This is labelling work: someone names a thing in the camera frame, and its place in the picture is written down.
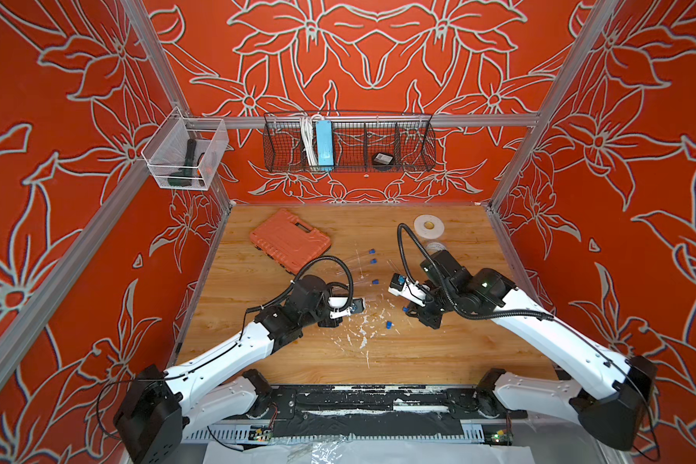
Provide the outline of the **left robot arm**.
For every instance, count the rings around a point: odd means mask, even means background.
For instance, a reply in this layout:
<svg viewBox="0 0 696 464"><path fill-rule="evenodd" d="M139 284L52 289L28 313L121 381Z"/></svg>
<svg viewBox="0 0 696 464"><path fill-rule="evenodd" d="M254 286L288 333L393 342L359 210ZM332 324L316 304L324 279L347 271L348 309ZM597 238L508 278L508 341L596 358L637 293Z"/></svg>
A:
<svg viewBox="0 0 696 464"><path fill-rule="evenodd" d="M353 280L302 276L272 301L247 309L253 321L215 348L161 371L146 367L131 380L113 425L133 463L161 463L193 432L203 399L222 402L220 386L241 370L304 335L304 328L351 307Z"/></svg>

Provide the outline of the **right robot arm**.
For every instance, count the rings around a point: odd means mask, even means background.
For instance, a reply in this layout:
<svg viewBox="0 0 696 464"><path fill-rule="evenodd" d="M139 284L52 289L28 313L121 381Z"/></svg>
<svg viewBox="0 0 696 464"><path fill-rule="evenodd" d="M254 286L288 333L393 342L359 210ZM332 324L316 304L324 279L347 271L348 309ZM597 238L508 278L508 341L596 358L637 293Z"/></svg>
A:
<svg viewBox="0 0 696 464"><path fill-rule="evenodd" d="M476 388L481 415L539 413L580 425L614 450L632 449L649 416L657 376L654 363L643 356L626 357L583 336L493 269L471 274L448 251L429 255L421 268L425 282L396 274L389 285L392 295L408 300L409 316L434 330L449 312L491 321L568 375L566 380L549 381L489 369Z"/></svg>

